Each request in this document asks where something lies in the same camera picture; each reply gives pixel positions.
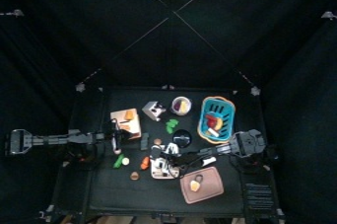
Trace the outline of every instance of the lid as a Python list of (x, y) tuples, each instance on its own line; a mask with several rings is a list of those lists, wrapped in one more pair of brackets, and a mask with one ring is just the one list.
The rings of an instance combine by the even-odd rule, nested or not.
[(173, 134), (173, 143), (177, 145), (178, 148), (185, 148), (192, 141), (190, 134), (186, 130), (180, 129)]

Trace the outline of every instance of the white container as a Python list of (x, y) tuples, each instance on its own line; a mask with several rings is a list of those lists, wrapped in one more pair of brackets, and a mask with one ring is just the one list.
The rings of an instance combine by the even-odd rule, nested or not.
[(170, 111), (177, 115), (186, 115), (192, 108), (192, 101), (186, 97), (176, 97), (170, 104)]

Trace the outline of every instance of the black tent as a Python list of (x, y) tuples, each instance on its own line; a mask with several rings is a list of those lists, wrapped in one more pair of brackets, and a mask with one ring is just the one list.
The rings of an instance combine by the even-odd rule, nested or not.
[[(335, 223), (335, 2), (0, 0), (1, 137), (65, 133), (78, 84), (258, 87), (287, 222)], [(1, 158), (0, 222), (48, 207), (52, 156)]]

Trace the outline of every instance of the blue basket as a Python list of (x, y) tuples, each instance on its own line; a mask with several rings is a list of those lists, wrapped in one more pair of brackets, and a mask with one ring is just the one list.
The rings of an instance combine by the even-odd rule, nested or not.
[[(234, 112), (236, 106), (222, 97), (208, 97), (204, 99), (202, 107), (201, 107), (201, 115), (197, 125), (197, 133), (198, 135), (213, 144), (224, 144), (228, 143), (228, 140), (232, 136), (233, 130), (233, 120), (234, 120)], [(218, 121), (218, 125), (221, 125), (220, 129), (216, 130), (214, 135), (209, 132), (209, 127), (206, 125), (206, 115), (216, 117)]]

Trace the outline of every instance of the red object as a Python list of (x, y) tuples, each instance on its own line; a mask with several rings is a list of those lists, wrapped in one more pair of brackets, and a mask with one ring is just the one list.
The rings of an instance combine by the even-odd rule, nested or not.
[(216, 117), (214, 117), (214, 116), (206, 114), (205, 117), (206, 117), (209, 120), (214, 120), (214, 121), (216, 121)]
[(141, 164), (141, 170), (145, 171), (150, 166), (150, 157), (145, 157)]
[(216, 126), (216, 120), (208, 119), (206, 120), (206, 126), (213, 128)]

